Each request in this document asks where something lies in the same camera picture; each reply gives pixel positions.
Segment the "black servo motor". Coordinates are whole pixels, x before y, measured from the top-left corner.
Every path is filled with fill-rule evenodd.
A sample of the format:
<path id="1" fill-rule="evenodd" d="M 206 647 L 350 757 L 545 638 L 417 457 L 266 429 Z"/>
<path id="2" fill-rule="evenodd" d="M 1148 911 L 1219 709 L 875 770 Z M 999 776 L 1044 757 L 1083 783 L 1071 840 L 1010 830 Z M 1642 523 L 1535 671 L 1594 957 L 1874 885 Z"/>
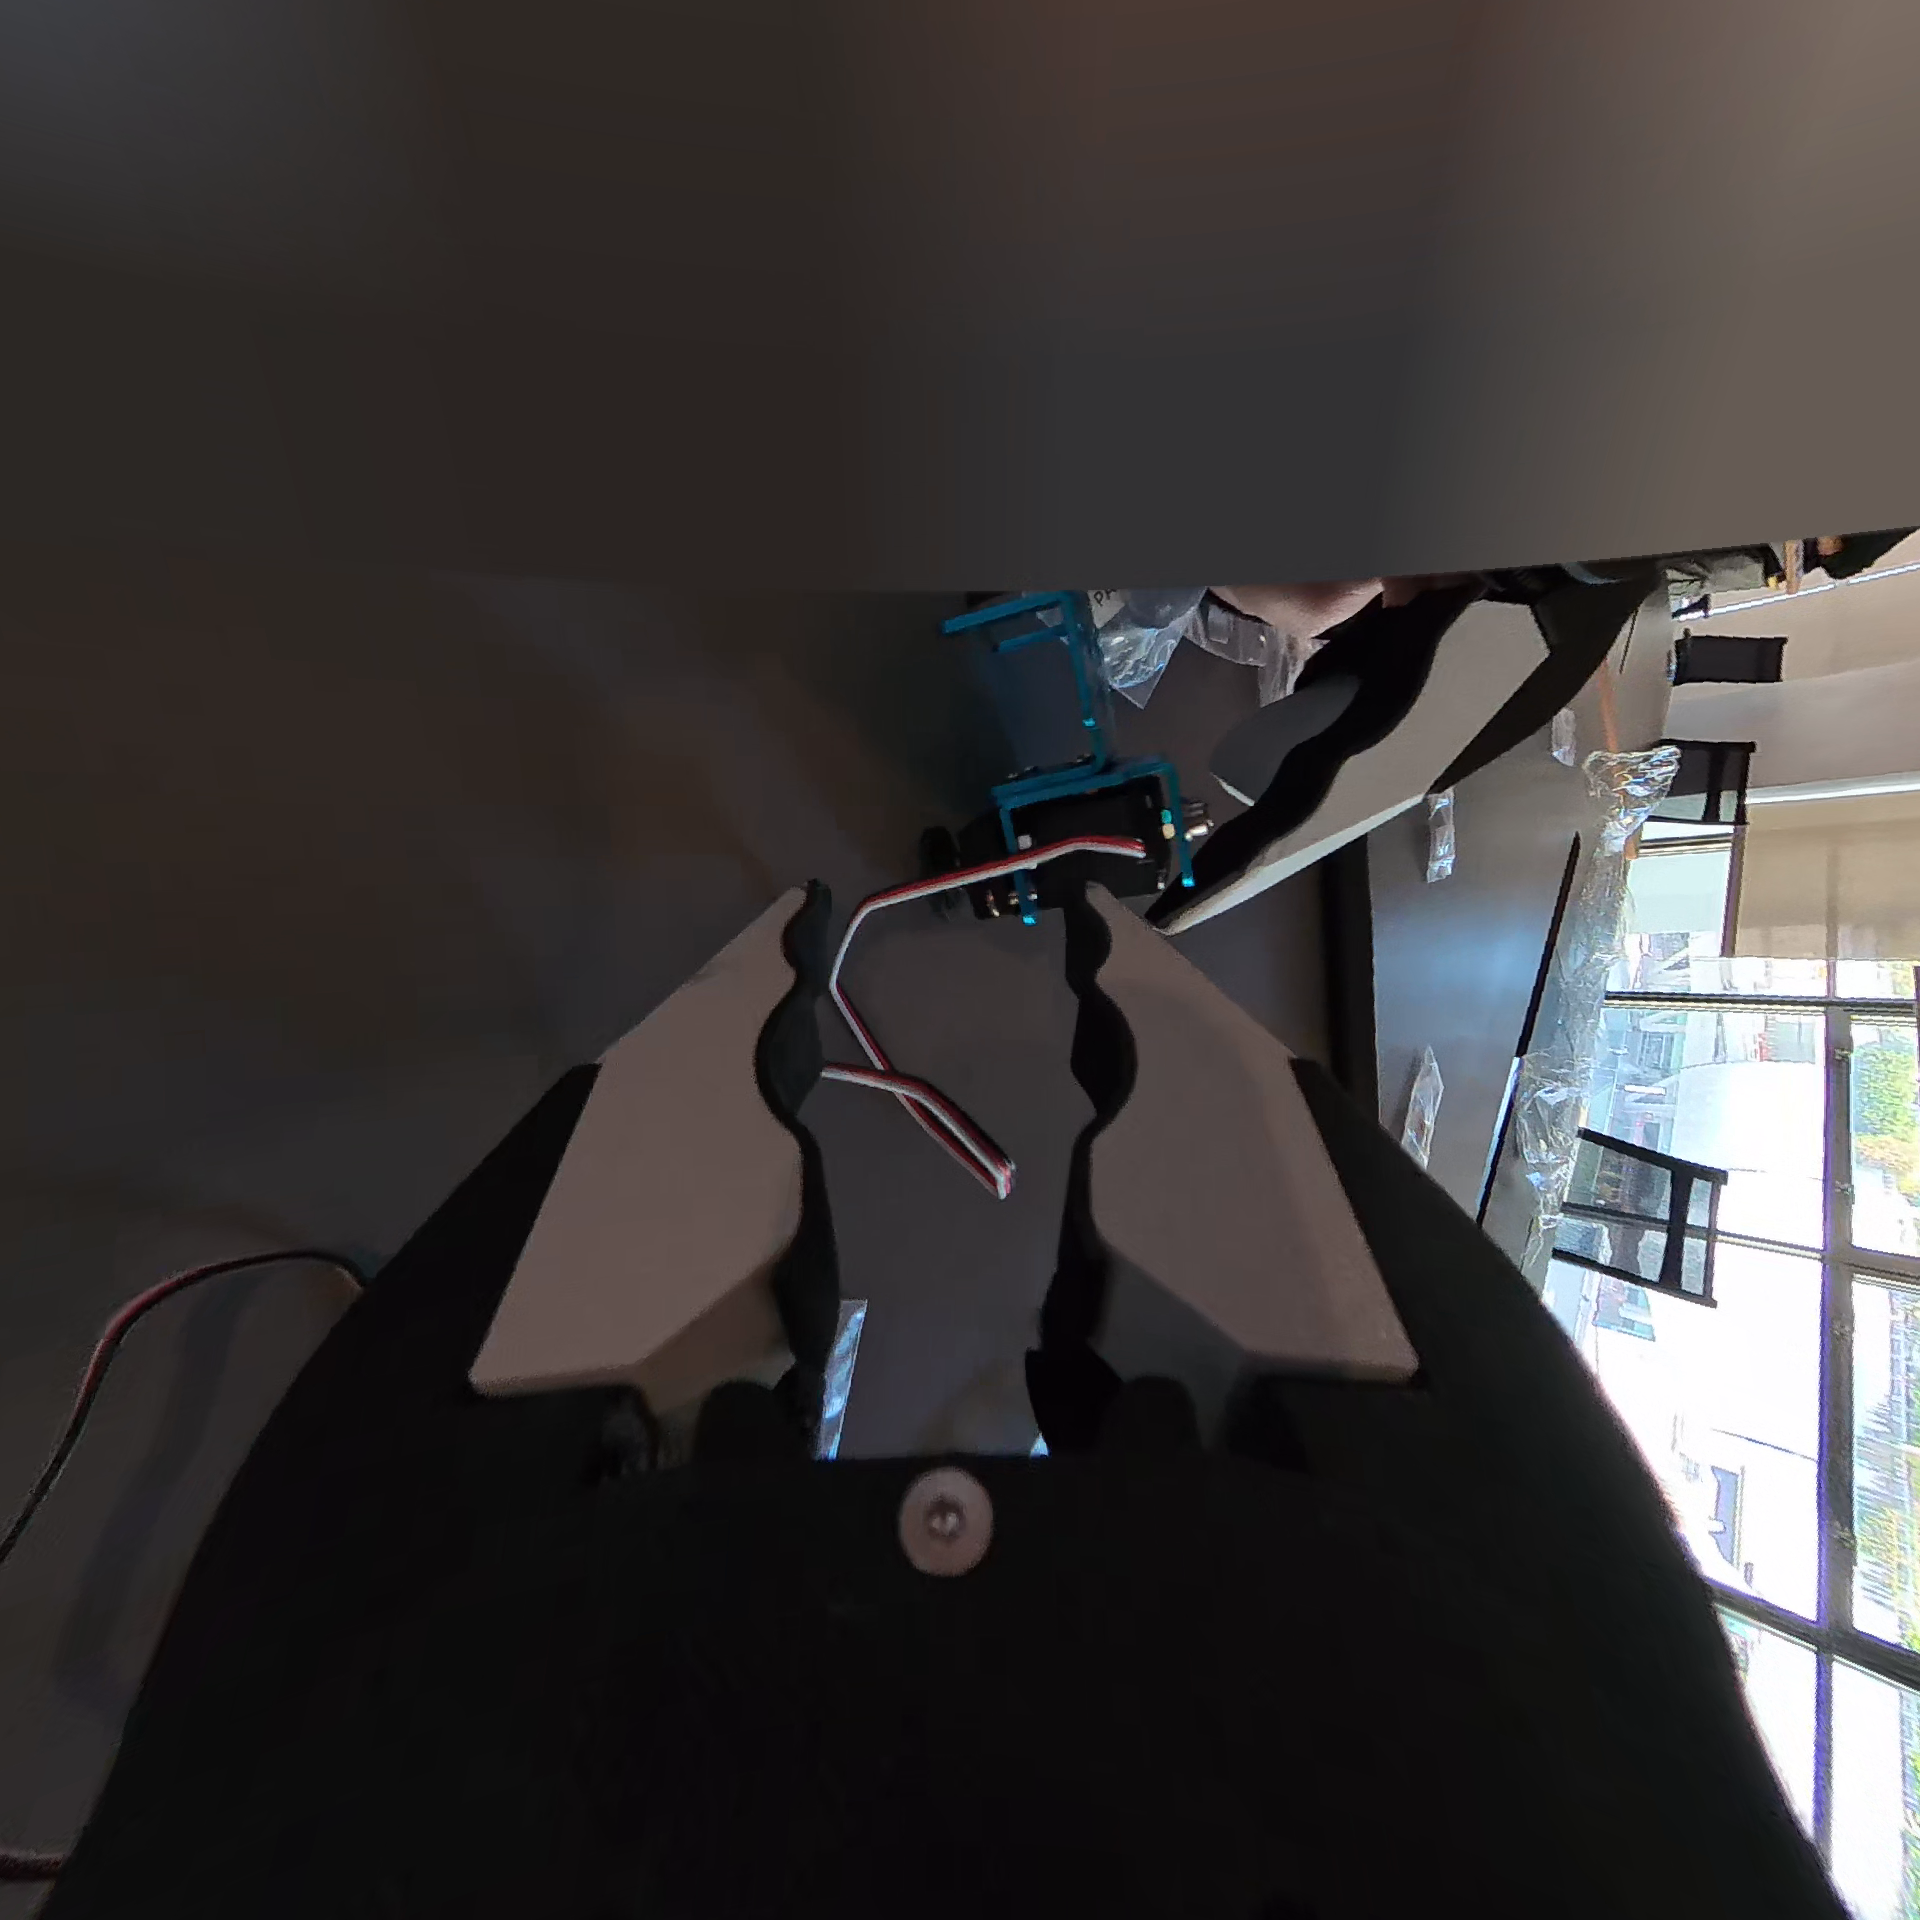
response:
<path id="1" fill-rule="evenodd" d="M 1013 811 L 984 811 L 962 830 L 921 830 L 921 880 L 988 867 L 1013 852 L 1044 852 L 1063 840 L 1139 840 L 1142 852 L 1063 852 L 1017 872 L 936 890 L 926 911 L 936 911 L 942 923 L 965 911 L 976 923 L 1035 927 L 1044 911 L 1063 911 L 1083 885 L 1098 885 L 1115 898 L 1154 898 L 1186 885 L 1191 852 L 1206 840 L 1206 830 L 1206 797 L 1186 797 L 1170 766 L 1028 797 Z"/>

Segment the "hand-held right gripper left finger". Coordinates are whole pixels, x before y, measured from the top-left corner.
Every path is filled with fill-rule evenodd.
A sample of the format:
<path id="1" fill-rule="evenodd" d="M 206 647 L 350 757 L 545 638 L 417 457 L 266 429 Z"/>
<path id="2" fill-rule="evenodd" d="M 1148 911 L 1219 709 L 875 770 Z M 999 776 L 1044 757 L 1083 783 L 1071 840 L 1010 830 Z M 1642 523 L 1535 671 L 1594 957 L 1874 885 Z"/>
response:
<path id="1" fill-rule="evenodd" d="M 779 894 L 594 1066 L 469 1362 L 493 1401 L 627 1386 L 685 1427 L 718 1386 L 771 1386 L 820 1434 L 843 1322 L 820 1089 L 832 890 Z"/>

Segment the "blue metal bracket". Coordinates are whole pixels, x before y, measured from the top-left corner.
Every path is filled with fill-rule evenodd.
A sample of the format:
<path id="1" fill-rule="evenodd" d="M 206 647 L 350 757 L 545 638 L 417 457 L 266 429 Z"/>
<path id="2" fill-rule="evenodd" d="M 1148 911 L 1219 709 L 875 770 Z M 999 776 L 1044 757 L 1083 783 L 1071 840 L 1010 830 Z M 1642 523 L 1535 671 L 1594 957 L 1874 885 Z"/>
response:
<path id="1" fill-rule="evenodd" d="M 1163 757 L 1124 757 L 1115 746 L 1115 689 L 1098 679 L 1083 588 L 972 592 L 965 610 L 942 622 L 942 638 L 976 647 L 1013 762 L 1013 770 L 988 785 L 984 811 L 1013 811 L 1170 766 Z M 1139 840 L 1079 840 L 1079 852 L 1083 848 L 1142 852 Z"/>

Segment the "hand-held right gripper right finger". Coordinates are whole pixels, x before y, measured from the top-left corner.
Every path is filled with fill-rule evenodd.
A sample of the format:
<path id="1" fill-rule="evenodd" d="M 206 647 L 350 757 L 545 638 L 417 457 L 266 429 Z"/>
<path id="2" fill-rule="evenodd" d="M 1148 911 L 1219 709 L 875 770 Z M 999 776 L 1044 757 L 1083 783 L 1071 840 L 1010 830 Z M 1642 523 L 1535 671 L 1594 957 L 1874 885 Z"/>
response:
<path id="1" fill-rule="evenodd" d="M 1096 1446 L 1134 1381 L 1186 1391 L 1205 1439 L 1266 1381 L 1411 1386 L 1293 1054 L 1110 890 L 1063 927 L 1087 1121 L 1022 1354 L 1040 1446 Z"/>

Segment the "beige roller blind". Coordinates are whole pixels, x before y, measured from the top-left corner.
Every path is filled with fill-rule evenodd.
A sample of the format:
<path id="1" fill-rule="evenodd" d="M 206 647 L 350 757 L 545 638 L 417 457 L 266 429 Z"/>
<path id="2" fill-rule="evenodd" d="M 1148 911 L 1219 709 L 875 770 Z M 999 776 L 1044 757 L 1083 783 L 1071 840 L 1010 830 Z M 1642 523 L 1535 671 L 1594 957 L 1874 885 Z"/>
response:
<path id="1" fill-rule="evenodd" d="M 1920 962 L 1920 793 L 1758 803 L 1733 957 Z"/>

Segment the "large window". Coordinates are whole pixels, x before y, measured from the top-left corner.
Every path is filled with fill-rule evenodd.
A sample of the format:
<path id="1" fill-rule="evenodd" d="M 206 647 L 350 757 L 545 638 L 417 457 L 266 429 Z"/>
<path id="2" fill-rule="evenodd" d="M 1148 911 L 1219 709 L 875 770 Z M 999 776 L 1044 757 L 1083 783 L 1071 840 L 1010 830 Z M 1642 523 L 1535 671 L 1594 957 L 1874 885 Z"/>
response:
<path id="1" fill-rule="evenodd" d="M 1851 1914 L 1920 1914 L 1916 966 L 1738 962 L 1733 835 L 1625 894 L 1586 1128 L 1733 1170 L 1713 1313 L 1541 1299 L 1713 1584 L 1745 1717 Z"/>

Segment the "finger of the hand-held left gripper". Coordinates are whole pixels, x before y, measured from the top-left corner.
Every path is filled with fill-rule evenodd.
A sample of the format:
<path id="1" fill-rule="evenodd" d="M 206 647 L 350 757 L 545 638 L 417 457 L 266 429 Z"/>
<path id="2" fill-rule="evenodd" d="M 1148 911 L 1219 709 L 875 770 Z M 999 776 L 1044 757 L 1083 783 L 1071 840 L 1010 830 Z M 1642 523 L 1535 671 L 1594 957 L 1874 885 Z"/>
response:
<path id="1" fill-rule="evenodd" d="M 1254 803 L 1206 830 L 1191 894 L 1148 923 L 1186 933 L 1391 823 L 1552 723 L 1648 597 L 1645 569 L 1483 569 L 1438 592 L 1432 676 L 1408 723 L 1354 757 L 1312 811 Z"/>
<path id="2" fill-rule="evenodd" d="M 1211 746 L 1211 783 L 1254 803 L 1319 803 L 1330 776 L 1391 740 L 1438 651 L 1438 592 L 1369 592 L 1312 638 L 1281 638 L 1281 689 Z"/>

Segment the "dark grey desk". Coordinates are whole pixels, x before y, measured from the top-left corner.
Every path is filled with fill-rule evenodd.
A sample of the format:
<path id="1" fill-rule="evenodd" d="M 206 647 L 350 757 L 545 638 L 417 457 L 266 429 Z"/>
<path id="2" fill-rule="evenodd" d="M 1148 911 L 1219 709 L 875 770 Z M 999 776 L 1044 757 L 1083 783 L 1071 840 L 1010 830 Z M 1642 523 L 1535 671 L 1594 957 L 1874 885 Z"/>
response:
<path id="1" fill-rule="evenodd" d="M 469 1166 L 766 898 L 836 911 L 965 820 L 1002 733 L 942 597 L 629 592 L 384 569 L 7 563 L 7 1527 L 88 1348 L 156 1276 L 388 1262 Z M 1381 1109 L 1444 1066 L 1480 1201 L 1586 783 L 1550 726 L 1369 840 Z M 877 1093 L 820 1089 L 868 1344 L 843 1450 L 1013 1450 L 1049 1272 L 1063 927 L 882 911 L 847 989 L 1017 1166 L 991 1201 Z M 7 1852 L 57 1853 L 178 1576 L 304 1361 L 331 1266 L 151 1313 L 7 1557 Z"/>

